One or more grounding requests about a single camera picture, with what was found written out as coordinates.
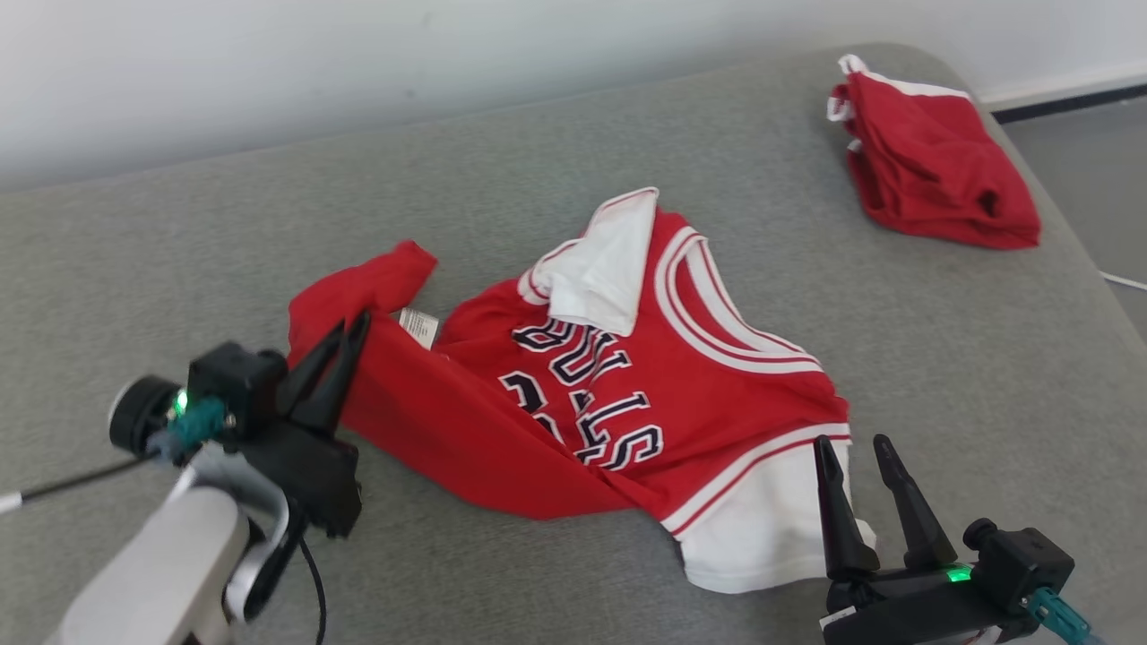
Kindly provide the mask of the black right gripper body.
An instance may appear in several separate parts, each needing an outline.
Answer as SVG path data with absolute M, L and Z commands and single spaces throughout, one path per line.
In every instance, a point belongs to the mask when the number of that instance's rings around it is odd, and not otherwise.
M 933 572 L 845 572 L 829 585 L 826 644 L 939 644 L 966 642 L 996 630 L 991 644 L 1019 640 L 1038 630 L 1020 606 L 998 605 L 972 578 L 970 564 Z

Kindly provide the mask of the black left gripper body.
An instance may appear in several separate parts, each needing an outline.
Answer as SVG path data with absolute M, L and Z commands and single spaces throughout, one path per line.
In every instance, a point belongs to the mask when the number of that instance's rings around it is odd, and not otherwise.
M 278 415 L 241 430 L 226 401 L 155 375 L 124 384 L 108 414 L 114 446 L 180 467 L 189 485 L 220 487 L 239 503 L 348 538 L 362 510 L 356 450 Z

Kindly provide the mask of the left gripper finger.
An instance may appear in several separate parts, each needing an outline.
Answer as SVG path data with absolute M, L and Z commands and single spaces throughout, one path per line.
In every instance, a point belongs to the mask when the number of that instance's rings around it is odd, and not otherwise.
M 353 322 L 336 322 L 291 368 L 291 422 L 320 435 L 335 434 L 370 322 L 368 311 Z
M 336 322 L 276 390 L 276 412 L 283 417 L 337 417 L 348 396 L 348 335 Z

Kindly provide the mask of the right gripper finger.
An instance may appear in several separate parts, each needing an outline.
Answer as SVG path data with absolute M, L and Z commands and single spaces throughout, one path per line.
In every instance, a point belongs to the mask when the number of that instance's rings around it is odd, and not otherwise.
M 826 575 L 832 582 L 849 582 L 874 574 L 880 561 L 856 522 L 846 491 L 846 471 L 829 437 L 816 437 L 814 450 Z
M 910 572 L 938 572 L 955 564 L 957 551 L 934 514 L 924 494 L 902 461 L 894 442 L 885 435 L 873 440 L 877 469 L 884 485 L 894 494 L 907 547 L 904 559 Z

